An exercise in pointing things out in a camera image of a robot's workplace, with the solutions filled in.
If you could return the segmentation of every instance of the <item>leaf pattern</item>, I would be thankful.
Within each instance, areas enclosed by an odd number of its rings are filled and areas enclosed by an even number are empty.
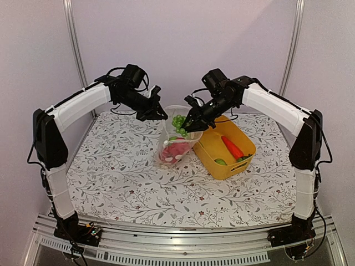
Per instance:
[[[275,121],[240,114],[234,121],[257,147],[248,169],[215,180],[193,151],[173,168],[154,161],[160,121],[103,112],[67,173],[80,214],[179,227],[241,227],[288,222],[296,183],[289,148]]]

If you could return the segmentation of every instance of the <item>toy fruit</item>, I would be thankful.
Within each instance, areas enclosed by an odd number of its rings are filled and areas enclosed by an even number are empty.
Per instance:
[[[177,140],[179,137],[176,137],[176,136],[174,136],[174,137],[170,137],[169,138],[169,141],[171,141],[171,140]]]
[[[187,132],[185,131],[185,129],[181,128],[181,126],[185,122],[185,119],[186,116],[176,115],[174,116],[173,121],[171,122],[171,124],[176,128],[175,132],[181,134],[182,137],[187,137]]]
[[[220,158],[215,159],[215,162],[218,163],[219,165],[227,165],[227,163],[223,159],[220,159]]]
[[[237,162],[241,162],[244,161],[245,159],[248,159],[251,156],[251,154],[249,154],[248,156],[243,156],[237,159]]]
[[[175,137],[173,140],[184,140],[183,137]],[[190,150],[190,146],[187,142],[173,142],[163,149],[159,155],[159,159],[162,162],[168,162],[171,164],[176,163],[182,158],[182,156]]]
[[[235,146],[234,143],[231,142],[226,136],[221,136],[221,139],[226,145],[229,152],[236,160],[244,156],[243,152],[237,146]]]

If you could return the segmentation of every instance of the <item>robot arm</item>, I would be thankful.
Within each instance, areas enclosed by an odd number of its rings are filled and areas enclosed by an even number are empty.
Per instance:
[[[312,219],[314,200],[318,192],[319,175],[316,162],[320,158],[322,114],[301,108],[267,90],[257,79],[247,76],[229,80],[220,69],[209,71],[202,79],[212,100],[200,106],[191,96],[185,100],[192,106],[182,127],[187,132],[215,128],[214,120],[230,108],[244,104],[254,108],[288,129],[297,137],[290,151],[290,161],[296,173],[296,206],[292,226],[287,234],[272,235],[272,245],[289,244],[314,237]]]
[[[141,121],[167,119],[167,114],[159,104],[158,86],[149,91],[149,97],[141,95],[136,90],[145,75],[145,71],[138,66],[127,65],[121,75],[101,76],[87,88],[46,111],[38,109],[34,112],[33,146],[43,166],[41,171],[43,186],[58,221],[55,236],[89,245],[97,245],[99,238],[97,234],[81,233],[85,231],[85,227],[78,225],[78,216],[70,200],[67,186],[68,149],[62,133],[85,114],[110,101],[114,104],[125,104],[137,111],[136,118]]]

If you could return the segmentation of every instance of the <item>white plastic casing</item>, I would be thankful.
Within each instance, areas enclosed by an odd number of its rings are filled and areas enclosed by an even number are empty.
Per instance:
[[[48,115],[54,115],[54,121],[60,133],[63,133],[73,122],[110,100],[109,88],[100,83],[68,100]],[[45,172],[57,214],[66,219],[75,212],[68,191],[66,164],[51,168],[50,171],[46,169]]]
[[[253,83],[249,85],[248,89],[244,90],[242,102],[244,105],[276,120],[289,130],[293,136],[298,136],[300,133],[303,126],[303,118],[309,117],[291,104],[269,94],[258,83]]]
[[[296,137],[304,124],[303,119],[309,117],[291,104],[263,90],[258,83],[253,83],[249,85],[248,89],[244,90],[242,103],[274,119]],[[315,170],[300,170],[295,167],[294,169],[297,190],[295,216],[307,219],[314,210]]]
[[[75,96],[49,113],[54,115],[60,133],[63,133],[68,126],[96,107],[110,101],[109,88],[102,83]]]

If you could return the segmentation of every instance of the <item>metal pole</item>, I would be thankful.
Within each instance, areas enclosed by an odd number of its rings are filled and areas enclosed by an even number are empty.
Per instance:
[[[82,57],[80,55],[77,32],[75,30],[72,0],[63,0],[63,3],[64,3],[65,18],[67,20],[68,33],[69,33],[70,42],[72,45],[74,60],[75,60],[76,66],[77,66],[77,71],[78,71],[80,83],[81,83],[82,87],[86,87],[86,86],[88,86],[88,81],[87,81],[87,77],[85,74]],[[95,118],[97,116],[95,110],[91,111],[90,113],[93,118]]]
[[[304,6],[305,6],[305,0],[297,0],[295,22],[293,24],[291,44],[290,44],[290,49],[288,51],[288,57],[287,57],[285,71],[283,72],[283,77],[282,77],[282,81],[281,81],[281,87],[280,87],[280,95],[281,96],[285,95],[288,80],[290,78],[292,64],[293,64],[293,60],[294,60],[295,54],[296,54],[297,43],[298,43],[298,39],[300,37],[300,32],[301,32]]]

